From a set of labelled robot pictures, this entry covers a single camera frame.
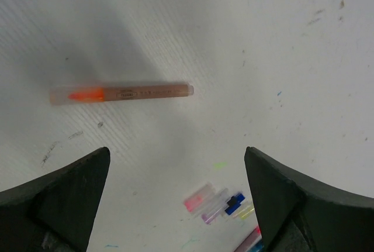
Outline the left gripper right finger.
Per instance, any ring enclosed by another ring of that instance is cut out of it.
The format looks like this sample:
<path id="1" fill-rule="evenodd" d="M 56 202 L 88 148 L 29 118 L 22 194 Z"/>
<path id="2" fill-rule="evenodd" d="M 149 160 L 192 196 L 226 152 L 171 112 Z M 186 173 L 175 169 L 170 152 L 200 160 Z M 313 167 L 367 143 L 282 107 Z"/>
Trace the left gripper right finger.
<path id="1" fill-rule="evenodd" d="M 265 251 L 373 251 L 373 198 L 318 181 L 247 147 Z"/>

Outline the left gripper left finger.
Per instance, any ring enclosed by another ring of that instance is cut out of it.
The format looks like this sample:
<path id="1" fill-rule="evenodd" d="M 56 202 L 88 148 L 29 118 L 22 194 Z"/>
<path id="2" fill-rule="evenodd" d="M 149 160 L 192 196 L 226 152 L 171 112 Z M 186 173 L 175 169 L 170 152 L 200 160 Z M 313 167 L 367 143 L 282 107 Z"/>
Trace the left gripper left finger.
<path id="1" fill-rule="evenodd" d="M 1 192 L 1 251 L 86 251 L 110 166 L 101 147 Z"/>

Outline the pink red pen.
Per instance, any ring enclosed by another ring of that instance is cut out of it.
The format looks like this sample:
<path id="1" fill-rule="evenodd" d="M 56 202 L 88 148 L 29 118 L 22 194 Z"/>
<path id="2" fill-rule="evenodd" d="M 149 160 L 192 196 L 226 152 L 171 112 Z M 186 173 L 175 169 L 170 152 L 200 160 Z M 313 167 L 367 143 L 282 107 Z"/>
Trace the pink red pen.
<path id="1" fill-rule="evenodd" d="M 259 226 L 257 226 L 244 240 L 243 242 L 234 250 L 234 252 L 246 252 L 249 251 L 253 246 L 255 246 L 262 239 L 261 231 Z"/>

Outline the blue pen cap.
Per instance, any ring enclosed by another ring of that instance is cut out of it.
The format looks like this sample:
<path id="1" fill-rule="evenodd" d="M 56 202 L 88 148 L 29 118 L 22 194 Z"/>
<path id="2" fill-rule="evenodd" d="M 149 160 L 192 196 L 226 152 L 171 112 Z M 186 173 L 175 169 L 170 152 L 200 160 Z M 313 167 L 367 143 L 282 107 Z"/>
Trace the blue pen cap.
<path id="1" fill-rule="evenodd" d="M 225 208 L 225 213 L 227 215 L 231 215 L 233 212 L 235 212 L 240 206 L 242 201 L 245 199 L 245 196 L 242 193 L 237 193 L 233 195 L 227 202 L 227 206 Z"/>

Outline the purple pen cap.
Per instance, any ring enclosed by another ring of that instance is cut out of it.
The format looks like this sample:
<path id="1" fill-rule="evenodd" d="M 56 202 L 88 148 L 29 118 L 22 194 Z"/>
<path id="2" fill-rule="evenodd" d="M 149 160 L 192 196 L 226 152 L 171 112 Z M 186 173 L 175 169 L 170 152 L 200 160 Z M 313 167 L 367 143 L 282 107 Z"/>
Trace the purple pen cap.
<path id="1" fill-rule="evenodd" d="M 205 224 L 209 225 L 215 218 L 218 217 L 225 210 L 225 208 L 214 208 L 212 200 L 209 202 L 207 207 L 203 210 L 201 218 Z"/>

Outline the pink pen cap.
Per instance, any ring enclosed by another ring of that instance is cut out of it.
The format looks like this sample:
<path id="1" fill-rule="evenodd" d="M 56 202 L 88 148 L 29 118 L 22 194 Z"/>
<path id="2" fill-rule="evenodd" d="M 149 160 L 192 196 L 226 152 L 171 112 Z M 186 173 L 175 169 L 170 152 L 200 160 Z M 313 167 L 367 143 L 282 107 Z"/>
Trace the pink pen cap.
<path id="1" fill-rule="evenodd" d="M 205 184 L 199 188 L 192 195 L 187 197 L 183 201 L 183 205 L 189 213 L 196 212 L 200 207 L 202 207 L 208 200 L 210 200 L 215 195 L 213 186 L 210 183 Z"/>

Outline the orange highlighter pen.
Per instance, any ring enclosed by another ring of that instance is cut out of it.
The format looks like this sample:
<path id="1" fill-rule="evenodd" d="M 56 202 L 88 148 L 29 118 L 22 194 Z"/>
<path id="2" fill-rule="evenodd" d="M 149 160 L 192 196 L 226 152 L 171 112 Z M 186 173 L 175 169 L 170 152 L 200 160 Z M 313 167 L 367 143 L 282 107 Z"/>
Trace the orange highlighter pen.
<path id="1" fill-rule="evenodd" d="M 96 85 L 57 87 L 50 90 L 50 103 L 54 106 L 81 103 L 100 103 L 140 99 L 179 98 L 194 94 L 188 83 L 135 86 Z"/>

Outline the blue pen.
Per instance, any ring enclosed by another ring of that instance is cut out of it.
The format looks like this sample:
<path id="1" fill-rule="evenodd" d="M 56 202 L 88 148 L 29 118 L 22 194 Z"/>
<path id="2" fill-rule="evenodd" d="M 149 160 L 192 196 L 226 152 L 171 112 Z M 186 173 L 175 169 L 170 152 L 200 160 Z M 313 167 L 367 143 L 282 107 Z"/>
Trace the blue pen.
<path id="1" fill-rule="evenodd" d="M 247 252 L 263 252 L 264 244 L 262 241 L 257 242 L 254 246 L 252 246 Z"/>

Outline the clear green pen cap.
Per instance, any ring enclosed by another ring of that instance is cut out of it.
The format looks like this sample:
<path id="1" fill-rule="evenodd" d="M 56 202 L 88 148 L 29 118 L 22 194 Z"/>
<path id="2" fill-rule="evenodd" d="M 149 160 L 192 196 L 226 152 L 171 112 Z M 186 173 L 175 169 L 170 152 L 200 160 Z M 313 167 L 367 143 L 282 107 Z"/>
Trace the clear green pen cap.
<path id="1" fill-rule="evenodd" d="M 225 208 L 227 201 L 230 199 L 230 195 L 227 188 L 220 190 L 212 199 L 214 208 Z"/>

